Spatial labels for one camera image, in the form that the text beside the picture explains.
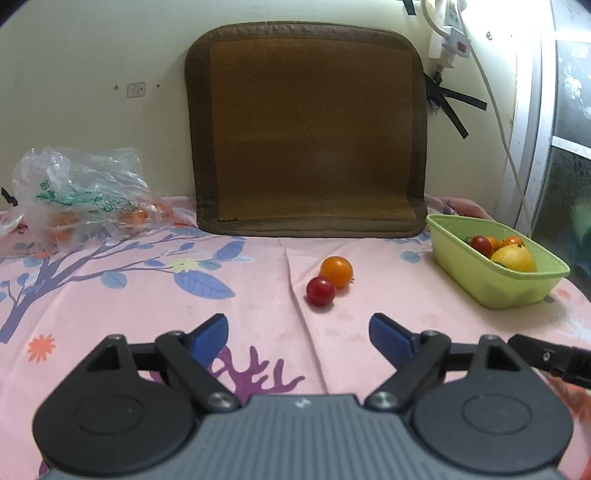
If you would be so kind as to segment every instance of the red cherry tomato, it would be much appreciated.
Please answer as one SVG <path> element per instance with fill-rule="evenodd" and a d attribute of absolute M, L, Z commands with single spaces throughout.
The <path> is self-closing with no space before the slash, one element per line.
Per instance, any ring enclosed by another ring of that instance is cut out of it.
<path fill-rule="evenodd" d="M 480 252 L 486 258 L 490 258 L 492 255 L 492 245 L 489 239 L 485 236 L 476 235 L 472 238 L 470 246 L 477 252 Z"/>
<path fill-rule="evenodd" d="M 328 278 L 314 277 L 308 282 L 306 295 L 312 305 L 326 307 L 335 298 L 336 287 Z"/>

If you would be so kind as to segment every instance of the orange flower print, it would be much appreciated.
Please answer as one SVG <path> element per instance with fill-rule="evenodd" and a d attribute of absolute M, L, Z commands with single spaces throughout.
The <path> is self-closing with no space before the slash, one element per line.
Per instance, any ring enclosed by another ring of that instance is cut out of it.
<path fill-rule="evenodd" d="M 55 342 L 56 339 L 53 338 L 52 334 L 47 336 L 39 335 L 39 337 L 34 338 L 32 341 L 29 342 L 29 350 L 27 353 L 30 353 L 31 356 L 29 357 L 29 361 L 32 362 L 35 360 L 35 363 L 39 363 L 41 360 L 46 361 L 47 355 L 49 355 L 53 349 L 56 347 Z"/>
<path fill-rule="evenodd" d="M 48 252 L 47 250 L 41 250 L 40 252 L 37 252 L 33 256 L 35 258 L 49 258 L 51 256 L 51 252 Z"/>
<path fill-rule="evenodd" d="M 573 296 L 569 292 L 567 292 L 566 290 L 564 290 L 562 288 L 558 288 L 556 290 L 556 293 L 558 295 L 560 295 L 562 298 L 567 299 L 567 300 L 570 300 L 571 298 L 573 298 Z"/>

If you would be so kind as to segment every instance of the green plastic basket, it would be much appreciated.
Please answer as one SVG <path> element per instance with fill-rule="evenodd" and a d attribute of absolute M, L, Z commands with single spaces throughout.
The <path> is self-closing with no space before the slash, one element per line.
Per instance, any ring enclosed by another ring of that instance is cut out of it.
<path fill-rule="evenodd" d="M 566 277 L 569 266 L 533 240 L 502 223 L 457 215 L 428 215 L 435 261 L 480 305 L 494 310 L 529 305 L 542 300 Z M 468 236 L 523 237 L 535 258 L 536 273 L 522 273 L 496 265 L 464 243 Z"/>

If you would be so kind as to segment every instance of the brown cushion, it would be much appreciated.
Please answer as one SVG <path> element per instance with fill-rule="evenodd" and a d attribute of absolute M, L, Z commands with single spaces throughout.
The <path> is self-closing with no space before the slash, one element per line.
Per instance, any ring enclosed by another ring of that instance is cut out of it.
<path fill-rule="evenodd" d="M 185 63 L 200 228 L 411 236 L 425 225 L 423 66 L 403 36 L 227 25 Z"/>

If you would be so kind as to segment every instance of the white wall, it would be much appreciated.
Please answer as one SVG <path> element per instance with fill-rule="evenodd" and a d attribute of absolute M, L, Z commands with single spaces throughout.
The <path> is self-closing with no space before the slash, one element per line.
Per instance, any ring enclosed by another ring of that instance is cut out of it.
<path fill-rule="evenodd" d="M 503 117 L 512 120 L 515 48 L 504 11 L 514 2 L 469 3 L 475 46 Z M 194 40 L 245 21 L 363 25 L 405 35 L 432 71 L 431 31 L 415 5 L 418 15 L 409 17 L 399 0 L 29 0 L 0 28 L 0 184 L 9 186 L 31 147 L 99 153 L 130 145 L 153 190 L 193 193 L 183 62 Z M 132 82 L 147 84 L 143 98 L 127 98 Z M 488 100 L 472 59 L 457 59 L 444 86 Z M 492 211 L 505 165 L 492 109 L 450 103 L 470 137 L 462 141 L 443 113 L 430 115 L 427 192 L 471 197 Z"/>

